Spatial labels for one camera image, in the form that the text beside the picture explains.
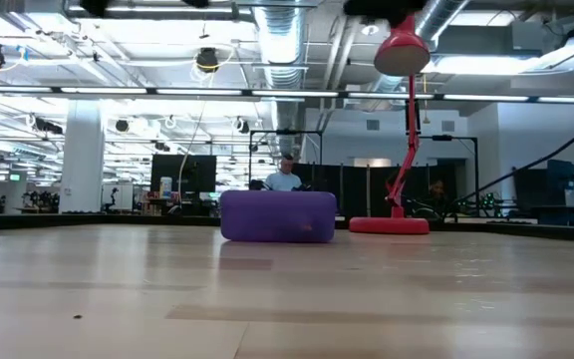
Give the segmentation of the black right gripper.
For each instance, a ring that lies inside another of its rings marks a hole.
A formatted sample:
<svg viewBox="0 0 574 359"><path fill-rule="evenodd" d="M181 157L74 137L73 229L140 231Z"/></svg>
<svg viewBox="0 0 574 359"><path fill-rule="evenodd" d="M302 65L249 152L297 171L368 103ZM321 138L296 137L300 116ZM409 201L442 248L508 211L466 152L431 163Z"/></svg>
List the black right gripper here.
<svg viewBox="0 0 574 359"><path fill-rule="evenodd" d="M421 11L428 0L346 0L344 13L347 16L381 19L390 26L402 24L408 16Z"/></svg>

